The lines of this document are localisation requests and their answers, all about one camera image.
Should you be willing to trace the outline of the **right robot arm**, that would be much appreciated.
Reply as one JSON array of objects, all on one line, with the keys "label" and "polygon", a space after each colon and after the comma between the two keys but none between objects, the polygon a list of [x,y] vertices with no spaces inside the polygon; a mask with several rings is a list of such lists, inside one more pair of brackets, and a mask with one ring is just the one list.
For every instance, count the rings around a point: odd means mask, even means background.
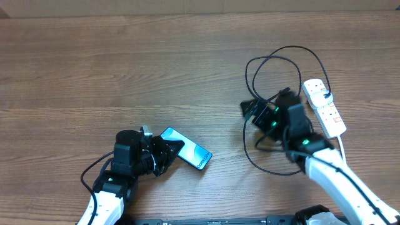
[{"label": "right robot arm", "polygon": [[360,180],[327,138],[312,130],[300,96],[280,92],[272,103],[256,98],[240,107],[263,138],[281,142],[281,152],[325,190],[349,224],[399,224],[399,212]]}]

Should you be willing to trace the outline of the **white power strip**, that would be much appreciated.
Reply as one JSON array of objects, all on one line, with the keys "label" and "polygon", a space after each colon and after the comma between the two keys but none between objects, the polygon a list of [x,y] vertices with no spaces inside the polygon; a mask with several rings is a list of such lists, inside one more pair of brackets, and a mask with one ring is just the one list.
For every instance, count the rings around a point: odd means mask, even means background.
[{"label": "white power strip", "polygon": [[[309,93],[328,89],[325,87],[322,80],[309,79],[304,81],[302,90],[304,91],[308,101]],[[346,131],[346,126],[336,106],[334,105],[334,102],[327,106],[313,110],[327,138],[339,138],[341,134]]]}]

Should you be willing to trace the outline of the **blue Galaxy smartphone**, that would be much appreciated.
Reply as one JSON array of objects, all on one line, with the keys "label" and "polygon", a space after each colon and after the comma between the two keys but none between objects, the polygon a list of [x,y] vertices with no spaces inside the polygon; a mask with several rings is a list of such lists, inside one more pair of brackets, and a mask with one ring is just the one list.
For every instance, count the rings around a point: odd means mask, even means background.
[{"label": "blue Galaxy smartphone", "polygon": [[199,171],[206,167],[213,156],[211,152],[171,127],[165,129],[161,137],[168,141],[183,141],[184,146],[179,151],[178,157]]}]

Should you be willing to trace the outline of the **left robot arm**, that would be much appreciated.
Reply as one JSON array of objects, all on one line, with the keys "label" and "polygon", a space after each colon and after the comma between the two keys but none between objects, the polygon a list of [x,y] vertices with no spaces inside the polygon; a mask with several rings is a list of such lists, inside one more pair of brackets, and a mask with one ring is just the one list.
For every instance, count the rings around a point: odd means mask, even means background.
[{"label": "left robot arm", "polygon": [[139,131],[119,131],[114,149],[80,176],[91,198],[77,224],[136,224],[125,210],[138,190],[139,176],[164,174],[183,147],[184,141],[153,136],[145,126]]}]

